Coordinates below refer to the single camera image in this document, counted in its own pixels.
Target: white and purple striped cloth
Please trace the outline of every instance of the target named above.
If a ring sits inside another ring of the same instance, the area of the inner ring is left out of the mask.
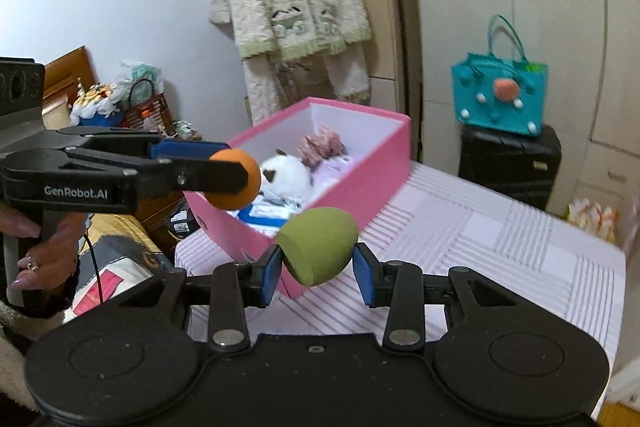
[[[625,257],[535,208],[429,167],[414,166],[398,193],[363,230],[380,261],[401,259],[425,273],[468,266],[583,329],[604,347],[610,365],[618,347],[625,295]],[[178,244],[175,263],[205,275],[227,256],[202,230]],[[367,308],[349,266],[297,299],[274,297],[266,310],[247,309],[259,333],[334,335],[372,331],[382,338],[386,310]],[[426,306],[427,338],[446,332],[442,307]],[[207,309],[194,309],[190,335],[206,338]]]

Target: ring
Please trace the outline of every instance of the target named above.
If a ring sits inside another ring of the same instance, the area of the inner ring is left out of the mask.
[[[33,257],[30,257],[27,261],[27,268],[32,272],[35,272],[40,266],[33,260]]]

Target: cabinet handle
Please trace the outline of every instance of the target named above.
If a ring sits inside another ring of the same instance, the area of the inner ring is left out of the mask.
[[[613,182],[626,183],[626,176],[624,174],[617,174],[613,171],[607,171],[607,176],[609,176],[609,179]]]

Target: orange ball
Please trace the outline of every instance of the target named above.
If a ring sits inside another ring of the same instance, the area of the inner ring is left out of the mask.
[[[222,210],[241,210],[249,206],[260,192],[260,184],[262,183],[260,167],[255,160],[240,149],[223,149],[216,152],[209,160],[241,164],[248,174],[248,181],[246,187],[237,194],[205,192],[204,197],[207,198],[207,201]]]
[[[501,102],[513,102],[520,94],[520,86],[512,78],[496,78],[494,95]]]

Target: teal handbag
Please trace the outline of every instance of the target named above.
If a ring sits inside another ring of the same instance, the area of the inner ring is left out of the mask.
[[[511,31],[520,60],[494,55],[494,28],[499,21]],[[502,15],[494,15],[487,30],[488,54],[469,53],[451,68],[456,118],[469,125],[527,136],[542,131],[548,66],[529,62],[520,37]]]

